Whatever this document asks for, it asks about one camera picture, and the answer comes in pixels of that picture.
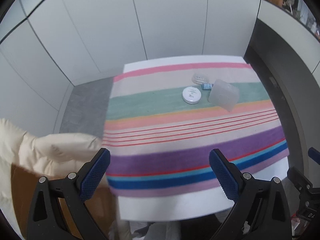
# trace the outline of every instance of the purple stripe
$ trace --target purple stripe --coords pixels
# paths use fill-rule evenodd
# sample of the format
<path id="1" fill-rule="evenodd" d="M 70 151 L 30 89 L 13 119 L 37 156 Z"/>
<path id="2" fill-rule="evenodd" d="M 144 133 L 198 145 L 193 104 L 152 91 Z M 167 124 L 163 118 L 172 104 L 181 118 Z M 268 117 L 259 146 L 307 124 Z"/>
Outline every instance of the purple stripe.
<path id="1" fill-rule="evenodd" d="M 284 138 L 281 126 L 247 137 L 199 148 L 133 156 L 111 156 L 108 174 L 149 174 L 192 169 L 209 164 L 209 153 L 219 148 L 227 159 L 257 151 Z"/>
<path id="2" fill-rule="evenodd" d="M 284 157 L 289 155 L 289 150 L 285 149 L 277 155 L 260 162 L 256 165 L 253 165 L 247 169 L 244 169 L 241 172 L 249 172 L 254 174 L 258 171 L 263 170 L 264 168 L 276 163 Z M 194 184 L 183 185 L 179 187 L 170 187 L 170 188 L 160 188 L 160 189 L 139 189 L 139 190 L 127 190 L 127 189 L 115 189 L 110 187 L 110 190 L 113 194 L 117 196 L 125 196 L 125 197 L 162 197 L 162 196 L 171 196 L 178 194 L 185 194 L 189 192 L 195 192 L 205 189 L 210 189 L 214 187 L 219 187 L 220 184 L 217 179 L 210 179 L 206 181 L 201 181 Z"/>

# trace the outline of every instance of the brown leather surface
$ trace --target brown leather surface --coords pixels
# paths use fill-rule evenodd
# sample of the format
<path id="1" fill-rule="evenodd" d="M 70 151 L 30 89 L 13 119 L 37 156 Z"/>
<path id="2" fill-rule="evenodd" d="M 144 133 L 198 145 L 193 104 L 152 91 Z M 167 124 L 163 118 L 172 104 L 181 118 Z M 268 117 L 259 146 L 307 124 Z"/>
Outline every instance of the brown leather surface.
<path id="1" fill-rule="evenodd" d="M 33 174 L 14 164 L 11 166 L 12 202 L 21 234 L 25 238 L 27 236 L 29 208 L 33 192 L 40 177 L 40 175 Z M 82 239 L 64 199 L 60 200 L 60 205 L 71 233 Z M 108 236 L 109 228 L 116 219 L 116 201 L 109 188 L 98 187 L 92 198 L 85 202 L 85 205 L 97 225 Z"/>

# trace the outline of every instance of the gray floor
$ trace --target gray floor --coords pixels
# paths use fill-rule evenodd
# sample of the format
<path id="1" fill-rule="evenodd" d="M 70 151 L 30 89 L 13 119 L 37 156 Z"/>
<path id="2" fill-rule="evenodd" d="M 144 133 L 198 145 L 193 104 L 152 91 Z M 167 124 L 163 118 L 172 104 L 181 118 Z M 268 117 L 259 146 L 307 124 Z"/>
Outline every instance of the gray floor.
<path id="1" fill-rule="evenodd" d="M 112 78 L 75 86 L 62 119 L 60 133 L 81 132 L 102 138 Z"/>

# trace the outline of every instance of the striped tablecloth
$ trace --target striped tablecloth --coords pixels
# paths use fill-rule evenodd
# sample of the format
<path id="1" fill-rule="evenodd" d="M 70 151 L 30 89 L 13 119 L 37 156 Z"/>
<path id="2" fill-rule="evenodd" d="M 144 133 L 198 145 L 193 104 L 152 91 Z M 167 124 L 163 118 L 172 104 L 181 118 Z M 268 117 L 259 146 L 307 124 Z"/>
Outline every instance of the striped tablecloth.
<path id="1" fill-rule="evenodd" d="M 240 90 L 231 112 L 208 102 L 210 90 L 194 73 Z M 182 99 L 187 86 L 201 100 Z M 243 63 L 192 63 L 140 69 L 116 76 L 103 147 L 111 152 L 107 178 L 118 196 L 152 197 L 218 187 L 209 152 L 219 148 L 242 171 L 255 173 L 289 154 L 279 117 L 254 70 Z"/>

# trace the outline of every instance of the light blue stripe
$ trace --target light blue stripe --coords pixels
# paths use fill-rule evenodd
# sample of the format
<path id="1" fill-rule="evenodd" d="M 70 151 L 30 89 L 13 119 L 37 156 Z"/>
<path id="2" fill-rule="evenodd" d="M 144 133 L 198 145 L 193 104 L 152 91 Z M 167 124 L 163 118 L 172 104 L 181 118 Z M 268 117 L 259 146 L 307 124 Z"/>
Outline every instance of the light blue stripe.
<path id="1" fill-rule="evenodd" d="M 210 167 L 208 167 L 208 168 L 202 168 L 199 170 L 184 171 L 179 173 L 170 173 L 170 174 L 162 174 L 162 175 L 137 176 L 137 177 L 136 176 L 135 177 L 107 176 L 107 178 L 110 180 L 116 180 L 116 181 L 146 181 L 146 180 L 156 180 L 156 179 L 181 178 L 181 177 L 190 176 L 190 175 L 203 174 L 210 171 L 212 170 Z"/>
<path id="2" fill-rule="evenodd" d="M 249 156 L 243 157 L 238 160 L 231 161 L 234 164 L 239 164 L 242 162 L 245 162 L 247 160 L 250 160 L 252 158 L 256 158 L 260 155 L 263 155 L 265 153 L 268 153 L 279 146 L 283 145 L 286 143 L 286 140 L 279 142 L 265 150 L 262 150 L 260 152 L 257 152 L 255 154 L 251 154 Z M 150 175 L 150 176 L 132 176 L 132 177 L 127 177 L 127 176 L 107 176 L 109 180 L 112 181 L 149 181 L 149 180 L 162 180 L 162 179 L 174 179 L 174 178 L 183 178 L 186 176 L 191 176 L 191 175 L 199 175 L 199 174 L 204 174 L 206 172 L 212 172 L 211 168 L 202 168 L 198 170 L 193 170 L 193 171 L 184 171 L 184 172 L 179 172 L 179 173 L 170 173 L 170 174 L 162 174 L 162 175 Z"/>
<path id="3" fill-rule="evenodd" d="M 243 158 L 241 158 L 241 159 L 234 160 L 234 161 L 231 161 L 231 162 L 237 165 L 237 164 L 239 164 L 239 163 L 245 162 L 245 161 L 247 161 L 247 160 L 250 160 L 250 159 L 252 159 L 252 158 L 255 158 L 255 157 L 258 157 L 258 156 L 260 156 L 260 155 L 263 155 L 263 154 L 265 154 L 265 153 L 267 153 L 267 152 L 270 152 L 270 151 L 272 151 L 273 149 L 278 148 L 278 147 L 281 146 L 281 145 L 284 145 L 286 142 L 287 142 L 287 141 L 284 140 L 284 141 L 279 142 L 279 143 L 277 143 L 277 144 L 275 144 L 275 145 L 273 145 L 273 146 L 271 146 L 271 147 L 269 147 L 269 148 L 267 148 L 267 149 L 264 149 L 264 150 L 262 150 L 262 151 L 260 151 L 260 152 L 257 152 L 257 153 L 255 153 L 255 154 L 251 154 L 251 155 L 249 155 L 249 156 L 246 156 L 246 157 L 243 157 Z"/>

